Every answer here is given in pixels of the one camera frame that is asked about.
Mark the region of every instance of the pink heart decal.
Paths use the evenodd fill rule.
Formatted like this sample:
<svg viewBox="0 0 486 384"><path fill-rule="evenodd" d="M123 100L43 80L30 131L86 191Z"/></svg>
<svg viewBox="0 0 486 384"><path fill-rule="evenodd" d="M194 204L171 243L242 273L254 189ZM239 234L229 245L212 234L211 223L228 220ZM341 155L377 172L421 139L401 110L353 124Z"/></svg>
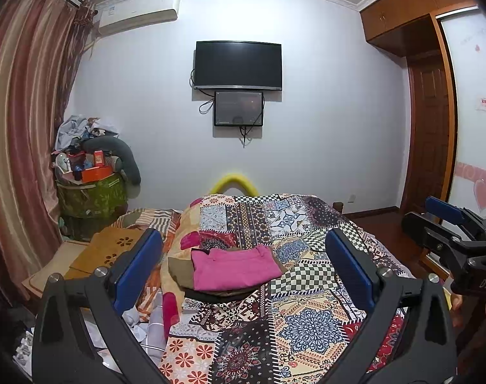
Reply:
<svg viewBox="0 0 486 384"><path fill-rule="evenodd" d="M476 180L474 183L474 197L476 198L479 210L486 209L486 183L483 179Z"/></svg>

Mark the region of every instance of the small monitor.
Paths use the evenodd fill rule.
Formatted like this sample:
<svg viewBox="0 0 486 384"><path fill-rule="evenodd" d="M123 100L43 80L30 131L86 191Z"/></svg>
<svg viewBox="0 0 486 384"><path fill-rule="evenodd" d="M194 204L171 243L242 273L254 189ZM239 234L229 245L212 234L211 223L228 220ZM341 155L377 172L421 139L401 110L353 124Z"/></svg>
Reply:
<svg viewBox="0 0 486 384"><path fill-rule="evenodd" d="M263 110L262 92L215 92L214 125L262 127Z"/></svg>

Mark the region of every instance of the pile of clothes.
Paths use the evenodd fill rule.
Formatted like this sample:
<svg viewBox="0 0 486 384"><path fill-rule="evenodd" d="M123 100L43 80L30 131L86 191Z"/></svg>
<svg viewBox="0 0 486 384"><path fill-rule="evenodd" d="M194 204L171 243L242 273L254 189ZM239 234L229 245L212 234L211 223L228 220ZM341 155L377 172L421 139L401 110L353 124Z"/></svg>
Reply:
<svg viewBox="0 0 486 384"><path fill-rule="evenodd" d="M191 237L196 236L200 238L198 232L183 238L185 247L192 247ZM262 284L286 272L270 248L263 245L251 250L241 250L239 247L226 250L193 248L191 260L170 257L168 270L191 298L202 297L204 301L206 294L244 299Z"/></svg>
<svg viewBox="0 0 486 384"><path fill-rule="evenodd" d="M99 136L118 136L118 130L98 117L70 116L65 120L56 135L56 152L77 148L81 141Z"/></svg>

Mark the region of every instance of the air conditioner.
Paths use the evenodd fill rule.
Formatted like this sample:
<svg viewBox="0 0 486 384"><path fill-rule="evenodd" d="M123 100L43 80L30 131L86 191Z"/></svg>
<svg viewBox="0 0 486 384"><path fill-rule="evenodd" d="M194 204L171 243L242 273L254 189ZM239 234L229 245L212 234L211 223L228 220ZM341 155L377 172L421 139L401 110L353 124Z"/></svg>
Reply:
<svg viewBox="0 0 486 384"><path fill-rule="evenodd" d="M180 0L126 0L104 9L99 33L112 35L148 24L177 19Z"/></svg>

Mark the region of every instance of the metal screw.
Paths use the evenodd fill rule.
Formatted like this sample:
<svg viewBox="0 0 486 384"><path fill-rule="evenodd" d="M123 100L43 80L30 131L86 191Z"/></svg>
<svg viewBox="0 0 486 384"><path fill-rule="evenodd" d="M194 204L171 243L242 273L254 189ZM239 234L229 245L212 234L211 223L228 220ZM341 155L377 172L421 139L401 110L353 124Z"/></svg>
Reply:
<svg viewBox="0 0 486 384"><path fill-rule="evenodd" d="M93 274L95 274L97 277L104 277L106 274L108 274L108 268L107 267L98 267L93 271Z"/></svg>
<svg viewBox="0 0 486 384"><path fill-rule="evenodd" d="M428 280L431 283L438 283L440 282L440 277L438 277L435 273L428 274Z"/></svg>
<svg viewBox="0 0 486 384"><path fill-rule="evenodd" d="M378 270L378 274L382 277L392 277L394 272L390 267L382 267Z"/></svg>
<svg viewBox="0 0 486 384"><path fill-rule="evenodd" d="M51 283L56 283L58 280L60 280L61 277L62 275L60 273L53 273L49 277L47 277L47 281Z"/></svg>

